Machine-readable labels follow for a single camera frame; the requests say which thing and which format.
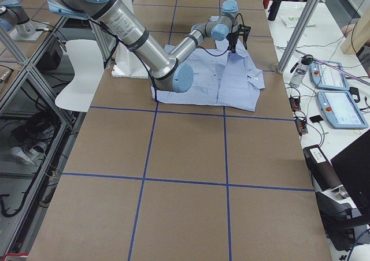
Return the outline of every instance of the white desk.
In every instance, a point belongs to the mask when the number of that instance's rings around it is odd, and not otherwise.
[[[280,7],[280,11],[284,7],[294,6],[294,5],[304,5],[303,2],[282,2]],[[345,71],[355,75],[355,76],[366,76],[366,71],[360,65],[357,57],[355,55],[345,55],[341,51],[341,44],[344,42],[344,38],[341,39],[342,32],[337,26],[334,18],[332,17],[331,13],[329,12],[328,8],[324,3],[318,4],[316,11],[314,12],[311,20],[313,20],[316,24],[315,27],[307,27],[304,34],[302,35],[301,40],[298,43],[298,47],[300,51],[306,54],[312,54],[317,59],[322,59],[328,61],[332,54],[331,61],[338,61],[341,62],[343,66],[356,66],[355,68],[345,69]],[[280,19],[279,13],[277,14],[275,21],[269,21],[269,27],[271,30],[271,35],[273,37],[274,45],[277,47],[286,47],[287,42],[293,33],[293,28],[287,28],[285,23]],[[325,47],[302,47],[304,45],[319,45]],[[283,50],[276,48],[277,57],[280,59]],[[288,83],[292,77],[290,73],[290,69],[293,65],[298,61],[298,59],[302,57],[301,54],[294,53],[292,56],[287,68],[283,73],[284,82]],[[361,84],[356,80],[348,80],[349,85],[352,87],[357,87],[360,91],[361,101],[358,104],[360,108],[366,107],[364,97],[370,96],[370,88],[365,84]],[[310,88],[314,89],[313,84],[310,81],[308,74],[303,80],[303,83]],[[287,89],[287,93],[290,95],[291,89]],[[313,95],[313,92],[306,88],[303,85],[299,86],[299,91],[301,95]],[[297,95],[296,91],[292,91],[292,95]],[[310,97],[303,97],[301,98],[301,108],[302,111],[307,115],[307,117],[311,117],[313,115],[318,115],[320,113],[320,108],[317,104],[316,98]],[[370,122],[370,115],[364,114],[365,119]],[[321,149],[330,160],[333,158],[337,153],[339,153],[342,149],[348,146],[351,142],[353,142],[356,138],[358,138],[361,134],[366,132],[368,129],[363,130],[337,130],[332,129],[326,121],[321,122],[323,129],[328,134],[325,135],[325,141],[322,145]],[[314,125],[319,131],[321,131],[320,127],[315,124]],[[307,135],[302,136],[301,145],[302,148],[311,146],[314,144],[319,144],[320,142],[320,135],[311,127],[308,126],[309,133]],[[351,200],[343,200],[340,203],[344,202],[351,202]],[[338,260],[338,258],[342,255],[348,255],[348,252],[338,252],[330,243],[330,249],[332,253],[333,260]],[[361,245],[357,246],[354,250],[350,261],[365,261],[370,260],[370,245]]]

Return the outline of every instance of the white chair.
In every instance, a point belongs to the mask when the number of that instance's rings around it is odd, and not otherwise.
[[[59,93],[55,104],[62,109],[87,112],[104,73],[103,57],[94,40],[66,43],[75,76]]]

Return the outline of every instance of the computer monitor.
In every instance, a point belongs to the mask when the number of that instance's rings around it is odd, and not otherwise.
[[[370,130],[333,157],[331,164],[362,215],[370,215]]]

